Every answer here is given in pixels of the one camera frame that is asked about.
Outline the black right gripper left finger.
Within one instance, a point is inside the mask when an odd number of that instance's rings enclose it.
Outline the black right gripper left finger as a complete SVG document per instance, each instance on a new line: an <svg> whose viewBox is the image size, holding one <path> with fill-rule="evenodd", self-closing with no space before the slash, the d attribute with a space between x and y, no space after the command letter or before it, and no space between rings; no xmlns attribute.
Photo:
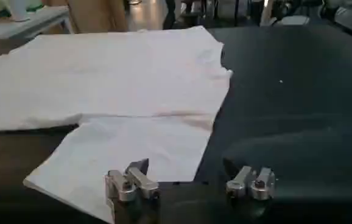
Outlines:
<svg viewBox="0 0 352 224"><path fill-rule="evenodd" d="M107 199L131 202L138 194L143 199L156 200L160 197L160 185L147 177L149 159L131 162L124 172L112 169L104 176Z"/></svg>

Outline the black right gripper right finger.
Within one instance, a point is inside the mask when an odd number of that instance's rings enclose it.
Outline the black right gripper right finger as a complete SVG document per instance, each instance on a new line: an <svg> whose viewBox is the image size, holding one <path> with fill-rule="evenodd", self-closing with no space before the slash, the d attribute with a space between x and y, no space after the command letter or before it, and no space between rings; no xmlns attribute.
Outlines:
<svg viewBox="0 0 352 224"><path fill-rule="evenodd" d="M276 176L273 169L252 166L239 166L228 158L223 159L226 174L230 179L225 184L225 191L231 198L247 195L254 200L270 200L274 196Z"/></svg>

